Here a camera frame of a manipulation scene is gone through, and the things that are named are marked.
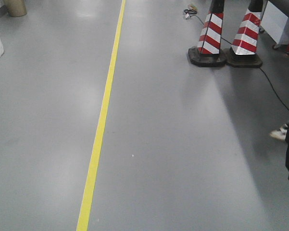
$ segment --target white box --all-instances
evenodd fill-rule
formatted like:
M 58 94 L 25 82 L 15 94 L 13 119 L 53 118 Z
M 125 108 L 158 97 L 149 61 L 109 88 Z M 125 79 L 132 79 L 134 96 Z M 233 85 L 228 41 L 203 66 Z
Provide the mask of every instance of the white box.
M 268 2 L 261 25 L 279 45 L 289 43 L 289 18 L 271 2 Z

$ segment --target white sneaker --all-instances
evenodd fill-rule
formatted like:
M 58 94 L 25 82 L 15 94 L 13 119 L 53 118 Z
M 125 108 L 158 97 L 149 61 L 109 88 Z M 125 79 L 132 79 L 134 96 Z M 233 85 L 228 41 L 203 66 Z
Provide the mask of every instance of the white sneaker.
M 288 125 L 284 124 L 278 130 L 273 130 L 269 135 L 272 138 L 285 142 L 287 131 L 288 131 Z

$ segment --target reflective stripe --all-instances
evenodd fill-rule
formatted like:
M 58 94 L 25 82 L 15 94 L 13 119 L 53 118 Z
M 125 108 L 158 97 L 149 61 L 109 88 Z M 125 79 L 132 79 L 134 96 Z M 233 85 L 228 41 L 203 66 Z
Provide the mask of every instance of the reflective stripe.
M 247 21 L 243 21 L 240 24 L 240 28 L 242 28 L 242 27 L 247 27 L 250 30 L 254 31 L 255 33 L 259 33 L 259 27 L 256 24 L 254 24 L 254 23 L 252 23 L 252 22 L 250 22 L 248 20 Z
M 208 51 L 210 51 L 212 54 L 219 54 L 219 49 L 217 49 L 216 47 L 212 46 L 211 44 L 209 44 L 208 42 L 204 42 L 204 49 L 207 49 Z
M 238 47 L 238 46 L 235 46 L 235 45 L 232 45 L 231 46 L 234 53 L 237 54 L 237 55 L 250 55 L 250 54 L 255 54 L 254 52 L 251 52 L 249 50 L 246 50 L 242 47 Z
M 252 46 L 256 46 L 258 40 L 255 40 L 251 37 L 249 37 L 248 35 L 245 34 L 236 34 L 235 39 L 237 40 L 243 40 L 249 44 L 251 44 Z
M 217 17 L 215 14 L 212 15 L 211 22 L 215 23 L 219 27 L 222 27 L 222 19 Z

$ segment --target yellow tape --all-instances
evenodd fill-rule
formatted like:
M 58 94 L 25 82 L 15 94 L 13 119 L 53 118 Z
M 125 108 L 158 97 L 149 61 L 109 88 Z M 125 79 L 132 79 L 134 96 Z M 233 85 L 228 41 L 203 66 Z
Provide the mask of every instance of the yellow tape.
M 86 185 L 85 185 L 85 189 L 83 193 L 82 204 L 81 204 L 78 224 L 77 224 L 77 231 L 88 230 L 88 222 L 89 222 L 90 212 L 91 212 L 91 207 L 92 207 L 97 169 L 98 169 L 100 155 L 101 155 L 101 146 L 102 146 L 102 140 L 103 140 L 103 135 L 105 131 L 106 118 L 107 118 L 109 100 L 110 100 L 110 95 L 111 95 L 111 88 L 112 88 L 112 82 L 113 82 L 113 76 L 114 76 L 114 70 L 115 70 L 117 51 L 118 51 L 119 41 L 120 41 L 120 36 L 121 36 L 122 22 L 123 22 L 123 16 L 124 16 L 124 11 L 125 11 L 125 2 L 126 0 L 122 0 L 120 15 L 119 15 L 118 23 L 116 26 L 116 33 L 115 33 L 115 38 L 114 38 L 113 50 L 111 54 L 111 61 L 109 65 L 109 71 L 108 71 L 108 76 L 107 76 L 107 81 L 106 81 L 106 86 L 105 86 L 104 97 L 102 99 L 101 113 L 100 113 L 100 118 L 99 118 L 97 129 L 96 129 L 92 156 L 91 156 L 91 160 L 90 160 L 90 164 L 88 168 L 87 181 L 86 181 Z

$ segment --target epoxy floor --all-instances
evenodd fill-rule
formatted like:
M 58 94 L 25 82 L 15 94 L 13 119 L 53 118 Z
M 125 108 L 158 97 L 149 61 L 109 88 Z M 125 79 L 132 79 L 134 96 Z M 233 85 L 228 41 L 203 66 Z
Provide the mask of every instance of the epoxy floor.
M 210 1 L 193 2 L 204 20 Z M 121 1 L 26 3 L 0 19 L 0 231 L 73 231 Z M 126 1 L 88 230 L 289 231 L 287 146 L 268 136 L 289 113 L 259 69 L 188 62 L 189 3 Z M 226 1 L 227 40 L 248 5 Z M 289 106 L 273 44 L 258 54 Z

